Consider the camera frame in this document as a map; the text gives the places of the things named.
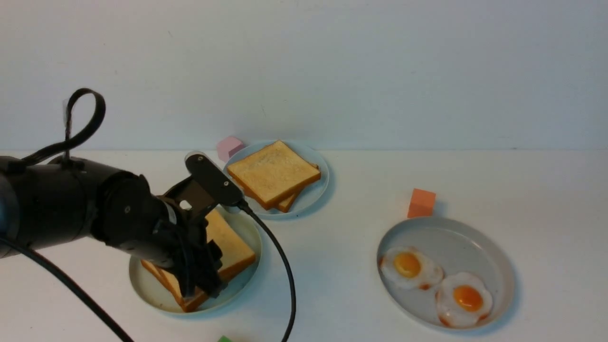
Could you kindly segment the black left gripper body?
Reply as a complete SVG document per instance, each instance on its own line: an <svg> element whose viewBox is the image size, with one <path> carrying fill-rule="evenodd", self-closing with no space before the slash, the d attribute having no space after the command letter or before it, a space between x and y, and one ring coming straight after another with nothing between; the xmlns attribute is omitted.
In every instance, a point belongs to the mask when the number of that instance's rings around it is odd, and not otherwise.
<svg viewBox="0 0 608 342"><path fill-rule="evenodd" d="M188 177L163 196L153 195L144 177L118 180L104 191L95 238L140 260L168 271L180 284L183 247L195 254L209 241L206 215L216 203Z"/></svg>

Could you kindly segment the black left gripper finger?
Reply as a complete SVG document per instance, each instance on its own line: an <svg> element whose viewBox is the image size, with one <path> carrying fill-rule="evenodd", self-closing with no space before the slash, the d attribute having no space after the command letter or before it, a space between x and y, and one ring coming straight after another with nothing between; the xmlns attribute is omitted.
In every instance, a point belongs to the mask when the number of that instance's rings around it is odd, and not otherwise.
<svg viewBox="0 0 608 342"><path fill-rule="evenodd" d="M207 296L218 297L224 289L219 275L223 253L219 245L210 240L197 249L197 287Z"/></svg>
<svg viewBox="0 0 608 342"><path fill-rule="evenodd" d="M184 299L195 296L195 254L192 247L183 247L180 256L180 290Z"/></svg>

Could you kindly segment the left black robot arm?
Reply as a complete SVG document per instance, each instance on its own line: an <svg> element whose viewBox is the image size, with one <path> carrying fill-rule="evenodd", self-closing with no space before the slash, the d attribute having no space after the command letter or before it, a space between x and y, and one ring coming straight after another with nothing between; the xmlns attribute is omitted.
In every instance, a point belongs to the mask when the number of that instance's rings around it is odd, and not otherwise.
<svg viewBox="0 0 608 342"><path fill-rule="evenodd" d="M190 175L163 196L109 165L1 158L1 236L36 250L89 237L174 275L184 297L224 290L222 251L208 239L216 203Z"/></svg>

